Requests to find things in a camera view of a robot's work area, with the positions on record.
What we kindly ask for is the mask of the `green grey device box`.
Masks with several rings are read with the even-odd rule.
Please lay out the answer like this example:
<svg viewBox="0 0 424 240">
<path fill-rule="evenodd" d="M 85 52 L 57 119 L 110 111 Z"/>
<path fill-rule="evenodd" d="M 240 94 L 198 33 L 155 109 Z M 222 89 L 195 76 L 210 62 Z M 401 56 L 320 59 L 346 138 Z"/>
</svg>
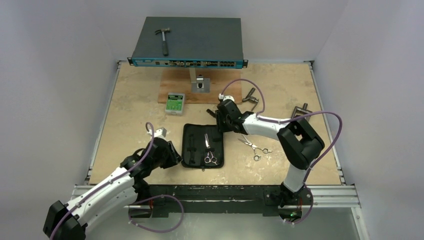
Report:
<svg viewBox="0 0 424 240">
<path fill-rule="evenodd" d="M 169 92 L 167 94 L 165 113 L 181 116 L 184 112 L 185 99 L 184 93 Z"/>
</svg>

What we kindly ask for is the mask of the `metal bracket stand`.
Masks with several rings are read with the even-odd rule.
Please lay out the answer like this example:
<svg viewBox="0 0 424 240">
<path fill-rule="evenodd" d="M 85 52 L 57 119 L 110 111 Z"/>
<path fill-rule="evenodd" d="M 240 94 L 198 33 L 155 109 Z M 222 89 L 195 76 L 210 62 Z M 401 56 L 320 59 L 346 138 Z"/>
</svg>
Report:
<svg viewBox="0 0 424 240">
<path fill-rule="evenodd" d="M 206 78 L 203 75 L 196 74 L 194 67 L 189 68 L 189 76 L 191 82 L 191 92 L 196 94 L 210 93 L 211 82 L 210 78 Z"/>
</svg>

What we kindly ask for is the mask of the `black zipper tool case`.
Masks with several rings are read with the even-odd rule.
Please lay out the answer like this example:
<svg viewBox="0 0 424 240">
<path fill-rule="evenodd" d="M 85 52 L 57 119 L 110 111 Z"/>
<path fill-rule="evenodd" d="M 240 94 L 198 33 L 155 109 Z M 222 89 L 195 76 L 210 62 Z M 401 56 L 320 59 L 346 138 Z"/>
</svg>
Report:
<svg viewBox="0 0 424 240">
<path fill-rule="evenodd" d="M 217 165 L 204 163 L 206 156 L 205 134 L 208 134 L 211 151 L 217 158 Z M 224 166 L 224 135 L 214 124 L 200 125 L 187 123 L 183 127 L 182 161 L 185 168 L 219 169 Z"/>
</svg>

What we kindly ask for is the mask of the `small grey hammer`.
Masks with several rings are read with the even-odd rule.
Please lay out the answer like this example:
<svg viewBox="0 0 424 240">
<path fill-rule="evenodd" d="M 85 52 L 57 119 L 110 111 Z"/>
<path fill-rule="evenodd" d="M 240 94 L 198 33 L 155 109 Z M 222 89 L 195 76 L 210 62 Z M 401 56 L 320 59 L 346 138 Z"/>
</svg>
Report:
<svg viewBox="0 0 424 240">
<path fill-rule="evenodd" d="M 167 57 L 169 55 L 169 48 L 168 48 L 168 43 L 166 40 L 166 34 L 170 33 L 171 29 L 168 28 L 161 28 L 156 30 L 154 33 L 155 35 L 161 34 L 161 38 L 162 38 L 162 54 L 163 56 Z"/>
</svg>

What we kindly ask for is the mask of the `grey network switch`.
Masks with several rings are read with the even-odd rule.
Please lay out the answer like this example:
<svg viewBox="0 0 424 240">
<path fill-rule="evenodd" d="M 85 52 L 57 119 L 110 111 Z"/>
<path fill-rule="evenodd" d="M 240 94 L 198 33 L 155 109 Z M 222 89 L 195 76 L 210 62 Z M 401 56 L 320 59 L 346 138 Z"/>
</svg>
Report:
<svg viewBox="0 0 424 240">
<path fill-rule="evenodd" d="M 159 29 L 165 35 L 169 54 L 163 56 Z M 240 18 L 146 17 L 137 44 L 128 57 L 135 67 L 182 67 L 243 69 L 242 25 Z"/>
</svg>

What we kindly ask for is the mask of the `silver thinning scissors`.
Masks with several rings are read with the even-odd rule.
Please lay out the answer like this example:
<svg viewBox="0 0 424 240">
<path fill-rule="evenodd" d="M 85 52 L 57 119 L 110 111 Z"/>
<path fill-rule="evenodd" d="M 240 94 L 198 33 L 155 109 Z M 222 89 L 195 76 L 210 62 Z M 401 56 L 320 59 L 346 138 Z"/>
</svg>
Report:
<svg viewBox="0 0 424 240">
<path fill-rule="evenodd" d="M 209 136 L 207 133 L 204 134 L 205 138 L 205 147 L 206 147 L 206 155 L 204 157 L 204 163 L 205 164 L 214 164 L 215 166 L 218 165 L 217 158 L 213 155 L 213 152 L 211 150 L 211 143 L 209 140 Z"/>
</svg>

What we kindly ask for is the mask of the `aluminium table frame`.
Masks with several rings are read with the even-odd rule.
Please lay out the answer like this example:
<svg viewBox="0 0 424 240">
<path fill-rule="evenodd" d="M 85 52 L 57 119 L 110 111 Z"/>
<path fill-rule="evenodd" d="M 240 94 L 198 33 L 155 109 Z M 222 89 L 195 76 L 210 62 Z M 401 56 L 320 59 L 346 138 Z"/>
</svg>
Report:
<svg viewBox="0 0 424 240">
<path fill-rule="evenodd" d="M 158 103 L 164 69 L 128 64 L 120 67 L 96 149 L 90 176 L 92 184 L 108 177 L 126 156 L 147 145 L 150 137 L 145 122 L 151 122 L 156 129 L 165 128 L 166 139 L 172 141 L 178 152 L 182 151 L 185 124 L 215 122 L 206 113 L 209 104 L 187 103 L 181 116 L 165 113 L 165 106 Z M 303 103 L 308 103 L 312 111 L 321 109 L 311 66 L 307 63 L 252 63 L 241 71 L 241 78 L 244 94 L 253 85 L 261 89 L 265 116 L 286 119 L 295 106 Z M 289 169 L 280 143 L 267 137 L 250 136 L 255 145 L 272 151 L 254 161 L 252 148 L 238 139 L 241 139 L 238 133 L 224 134 L 222 168 L 202 171 L 178 164 L 155 169 L 146 181 L 149 185 L 280 185 Z M 312 169 L 307 182 L 312 193 L 312 205 L 308 207 L 351 209 L 360 205 L 356 189 L 342 182 L 342 170 L 332 151 Z"/>
</svg>

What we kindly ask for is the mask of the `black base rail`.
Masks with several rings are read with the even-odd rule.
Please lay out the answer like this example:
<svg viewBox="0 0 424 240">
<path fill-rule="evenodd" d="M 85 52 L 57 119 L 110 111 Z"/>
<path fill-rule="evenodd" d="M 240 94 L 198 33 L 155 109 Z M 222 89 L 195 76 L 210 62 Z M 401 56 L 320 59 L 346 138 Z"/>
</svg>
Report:
<svg viewBox="0 0 424 240">
<path fill-rule="evenodd" d="M 171 213 L 260 214 L 296 220 L 313 203 L 311 190 L 288 193 L 281 185 L 152 184 L 127 207 L 130 217 L 167 218 Z"/>
</svg>

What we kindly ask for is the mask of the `black hair comb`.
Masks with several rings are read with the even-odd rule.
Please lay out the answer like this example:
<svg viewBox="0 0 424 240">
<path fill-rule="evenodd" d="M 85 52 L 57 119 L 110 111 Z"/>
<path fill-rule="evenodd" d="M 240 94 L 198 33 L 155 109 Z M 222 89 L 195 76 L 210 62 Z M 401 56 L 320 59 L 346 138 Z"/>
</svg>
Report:
<svg viewBox="0 0 424 240">
<path fill-rule="evenodd" d="M 217 112 L 216 110 L 211 110 L 211 109 L 209 109 L 209 108 L 208 108 L 208 109 L 206 110 L 206 112 L 207 112 L 207 113 L 208 113 L 211 117 L 213 117 L 214 119 L 216 119 L 216 118 L 217 118 L 217 116 L 218 116 L 218 115 L 217 115 L 217 113 L 218 113 L 218 112 Z"/>
</svg>

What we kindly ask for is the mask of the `brown wooden board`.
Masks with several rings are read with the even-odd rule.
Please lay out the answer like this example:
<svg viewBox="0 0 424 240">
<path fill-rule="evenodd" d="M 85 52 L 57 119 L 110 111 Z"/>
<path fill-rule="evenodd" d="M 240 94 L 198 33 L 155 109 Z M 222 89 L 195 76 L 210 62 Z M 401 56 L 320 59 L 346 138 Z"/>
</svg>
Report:
<svg viewBox="0 0 424 240">
<path fill-rule="evenodd" d="M 194 72 L 197 77 L 204 78 L 201 90 L 192 81 L 190 72 Z M 185 95 L 187 104 L 217 104 L 219 94 L 224 91 L 226 95 L 232 96 L 235 102 L 239 104 L 242 101 L 241 82 L 237 81 L 230 86 L 227 86 L 227 84 L 240 78 L 241 71 L 239 69 L 165 68 L 161 75 L 157 102 L 166 103 L 168 93 L 181 93 Z"/>
</svg>

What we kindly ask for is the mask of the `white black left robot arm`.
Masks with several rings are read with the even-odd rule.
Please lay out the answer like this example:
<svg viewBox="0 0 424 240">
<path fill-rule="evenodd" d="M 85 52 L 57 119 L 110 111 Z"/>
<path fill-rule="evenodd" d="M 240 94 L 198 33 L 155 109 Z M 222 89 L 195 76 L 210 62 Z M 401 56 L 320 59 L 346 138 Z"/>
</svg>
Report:
<svg viewBox="0 0 424 240">
<path fill-rule="evenodd" d="M 144 203 L 152 207 L 155 197 L 144 179 L 156 168 L 167 169 L 181 161 L 171 141 L 153 138 L 89 191 L 67 203 L 53 203 L 44 222 L 44 234 L 51 240 L 84 240 L 89 229 L 119 208 Z"/>
</svg>

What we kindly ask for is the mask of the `silver straight scissors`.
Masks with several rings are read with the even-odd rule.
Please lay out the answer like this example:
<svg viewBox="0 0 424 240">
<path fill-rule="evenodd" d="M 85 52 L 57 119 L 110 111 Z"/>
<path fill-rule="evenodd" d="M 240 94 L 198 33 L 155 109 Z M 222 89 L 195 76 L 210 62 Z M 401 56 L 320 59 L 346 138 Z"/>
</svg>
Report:
<svg viewBox="0 0 424 240">
<path fill-rule="evenodd" d="M 248 145 L 250 148 L 252 148 L 254 156 L 253 156 L 253 160 L 258 162 L 261 160 L 262 156 L 257 154 L 257 150 L 261 151 L 263 154 L 270 154 L 273 151 L 269 150 L 267 148 L 261 148 L 256 146 L 255 144 L 253 144 L 250 140 L 247 139 L 247 137 L 245 135 L 241 135 L 243 137 L 243 139 L 238 139 L 240 142 L 244 143 L 245 145 Z"/>
</svg>

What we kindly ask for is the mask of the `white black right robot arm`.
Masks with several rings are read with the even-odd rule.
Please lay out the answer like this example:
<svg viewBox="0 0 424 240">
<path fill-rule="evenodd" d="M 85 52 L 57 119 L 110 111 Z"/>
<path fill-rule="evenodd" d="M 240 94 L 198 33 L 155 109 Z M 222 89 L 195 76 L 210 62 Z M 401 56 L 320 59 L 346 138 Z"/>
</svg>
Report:
<svg viewBox="0 0 424 240">
<path fill-rule="evenodd" d="M 218 130 L 223 133 L 257 135 L 279 141 L 290 163 L 280 196 L 288 204 L 298 200 L 307 170 L 325 147 L 309 122 L 302 117 L 276 119 L 260 117 L 251 111 L 242 113 L 231 99 L 221 101 L 215 113 Z"/>
</svg>

